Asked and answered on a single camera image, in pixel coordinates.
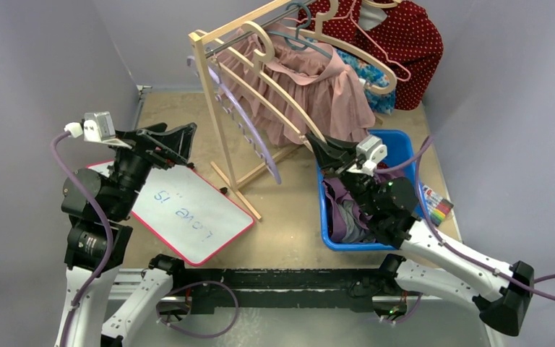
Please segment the purple pleated skirt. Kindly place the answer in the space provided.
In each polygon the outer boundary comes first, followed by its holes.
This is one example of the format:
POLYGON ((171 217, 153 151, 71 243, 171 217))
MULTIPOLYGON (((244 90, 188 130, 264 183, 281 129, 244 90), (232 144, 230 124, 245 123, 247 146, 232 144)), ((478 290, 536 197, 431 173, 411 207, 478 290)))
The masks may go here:
POLYGON ((377 238, 366 225, 368 218, 343 183, 336 178, 323 179, 322 186, 330 219, 330 240, 338 244, 377 243, 377 238))

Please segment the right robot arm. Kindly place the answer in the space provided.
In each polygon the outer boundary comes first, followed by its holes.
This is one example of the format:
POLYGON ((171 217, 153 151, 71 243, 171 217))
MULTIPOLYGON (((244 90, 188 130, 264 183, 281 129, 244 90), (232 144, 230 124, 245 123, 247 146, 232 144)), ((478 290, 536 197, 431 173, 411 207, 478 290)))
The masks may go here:
POLYGON ((534 269, 529 264, 495 260, 435 230, 418 182, 406 177, 379 180, 378 165, 388 155, 379 137, 346 142, 309 132, 306 141, 323 177, 335 180, 329 196, 350 198, 375 240, 437 266, 389 254, 377 274, 382 292, 437 296, 473 309, 504 335, 520 334, 533 296, 534 269))

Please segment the pink pleated skirt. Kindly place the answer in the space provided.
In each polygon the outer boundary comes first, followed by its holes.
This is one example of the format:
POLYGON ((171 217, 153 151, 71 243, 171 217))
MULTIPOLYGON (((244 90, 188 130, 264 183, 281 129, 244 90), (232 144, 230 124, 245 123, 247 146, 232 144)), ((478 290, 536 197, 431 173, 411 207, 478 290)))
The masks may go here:
MULTIPOLYGON (((291 35, 295 33, 293 29, 280 23, 270 25, 268 30, 291 35)), ((269 37, 275 49, 275 57, 265 64, 264 73, 302 107, 319 131, 323 135, 349 142, 366 138, 368 129, 376 121, 374 113, 366 101, 363 85, 357 74, 343 62, 336 50, 326 43, 317 44, 332 54, 332 58, 328 59, 310 48, 294 51, 282 37, 269 37)), ((219 53, 218 61, 264 96, 302 133, 309 132, 304 119, 229 51, 219 53)), ((265 131, 273 145, 301 144, 296 132, 266 108, 256 95, 249 93, 226 75, 221 78, 239 102, 250 108, 250 118, 254 126, 265 131)))

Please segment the teal hanger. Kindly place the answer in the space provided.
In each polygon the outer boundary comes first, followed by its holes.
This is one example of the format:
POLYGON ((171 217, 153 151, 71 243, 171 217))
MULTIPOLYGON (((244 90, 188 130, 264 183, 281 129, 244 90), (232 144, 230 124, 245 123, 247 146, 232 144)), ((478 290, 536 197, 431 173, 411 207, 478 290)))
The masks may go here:
POLYGON ((332 58, 332 54, 324 51, 322 48, 318 47, 315 43, 312 43, 309 39, 305 39, 301 35, 301 31, 306 29, 311 25, 312 18, 311 18, 311 10, 305 4, 300 1, 290 1, 286 6, 286 11, 290 9, 297 9, 303 10, 306 14, 306 20, 300 25, 295 28, 295 33, 293 35, 282 33, 275 30, 268 30, 267 33, 269 35, 276 35, 279 37, 284 38, 285 43, 294 51, 305 51, 306 49, 310 48, 321 55, 325 56, 328 59, 332 58))

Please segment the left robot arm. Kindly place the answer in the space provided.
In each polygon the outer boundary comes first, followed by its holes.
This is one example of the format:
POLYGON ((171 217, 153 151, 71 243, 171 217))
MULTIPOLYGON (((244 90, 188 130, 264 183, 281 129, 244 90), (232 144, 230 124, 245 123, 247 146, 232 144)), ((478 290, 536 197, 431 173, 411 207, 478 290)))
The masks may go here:
POLYGON ((61 211, 71 223, 66 239, 66 300, 56 346, 122 346, 125 335, 103 334, 111 286, 122 265, 132 228, 122 225, 137 201, 152 169, 190 167, 197 124, 169 129, 165 123, 132 131, 114 131, 113 163, 104 176, 89 168, 71 170, 57 146, 81 137, 88 127, 69 123, 50 144, 67 178, 61 211))

